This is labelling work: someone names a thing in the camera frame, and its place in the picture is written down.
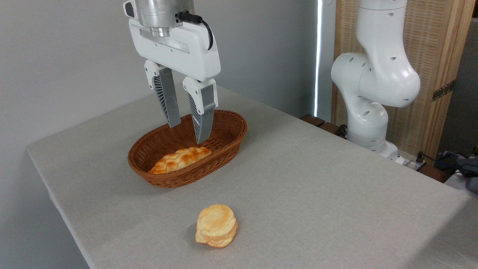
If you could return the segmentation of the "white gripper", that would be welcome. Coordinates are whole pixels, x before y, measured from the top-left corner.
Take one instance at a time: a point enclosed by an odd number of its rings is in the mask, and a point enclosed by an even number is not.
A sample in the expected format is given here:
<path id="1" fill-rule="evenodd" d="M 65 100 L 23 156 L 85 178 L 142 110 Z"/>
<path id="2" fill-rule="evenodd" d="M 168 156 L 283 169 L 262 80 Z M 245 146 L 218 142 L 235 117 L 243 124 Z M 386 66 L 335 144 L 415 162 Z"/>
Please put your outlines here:
<path id="1" fill-rule="evenodd" d="M 213 126 L 214 109 L 218 106 L 213 77 L 221 71 L 217 45 L 208 50 L 207 29 L 185 22 L 172 28 L 168 37 L 157 37 L 137 20 L 130 19 L 129 27 L 136 50 L 148 59 L 145 62 L 148 84 L 155 91 L 169 126 L 181 124 L 172 74 L 175 70 L 187 75 L 183 87 L 188 92 L 196 141 L 200 144 L 207 140 Z"/>

